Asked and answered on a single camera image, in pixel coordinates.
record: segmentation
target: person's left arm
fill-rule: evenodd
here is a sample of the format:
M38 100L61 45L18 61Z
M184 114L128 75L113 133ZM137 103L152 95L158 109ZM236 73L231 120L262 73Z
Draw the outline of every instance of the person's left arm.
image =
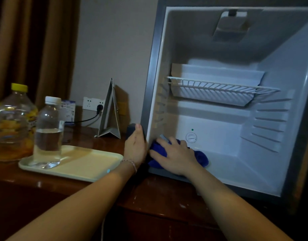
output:
M139 167L145 159L146 145L140 124L125 142L124 158ZM12 235L8 241L80 241L88 240L114 204L133 165L123 161L103 178L64 199Z

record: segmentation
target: white wire rack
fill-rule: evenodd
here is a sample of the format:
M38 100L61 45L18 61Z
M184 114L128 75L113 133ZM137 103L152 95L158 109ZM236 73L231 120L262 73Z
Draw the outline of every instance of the white wire rack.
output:
M279 89L167 77L174 96L245 106L254 96L270 95Z

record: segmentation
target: white bottle cap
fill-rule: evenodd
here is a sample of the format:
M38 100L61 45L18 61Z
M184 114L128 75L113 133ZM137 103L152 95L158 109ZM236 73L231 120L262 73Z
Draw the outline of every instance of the white bottle cap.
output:
M62 103L62 99L58 97L52 97L52 96L46 96L45 97L45 103L50 105L58 105Z

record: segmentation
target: black power cord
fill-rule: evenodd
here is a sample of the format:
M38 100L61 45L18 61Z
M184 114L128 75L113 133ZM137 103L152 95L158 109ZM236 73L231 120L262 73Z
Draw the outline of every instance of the black power cord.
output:
M103 110L103 108L104 108L103 105L98 105L98 106L97 106L97 111L96 111L95 117L97 117L97 116L100 114L100 111ZM83 120L83 121L65 122L65 123L82 123L82 122L90 121L90 120L94 119L95 117L92 117L92 118L90 118L90 119Z

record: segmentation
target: curtain fold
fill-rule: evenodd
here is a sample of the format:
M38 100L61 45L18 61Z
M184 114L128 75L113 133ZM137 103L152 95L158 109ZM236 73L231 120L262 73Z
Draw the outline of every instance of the curtain fold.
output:
M10 83L28 85L41 108L45 96L67 99L80 0L0 0L0 100Z

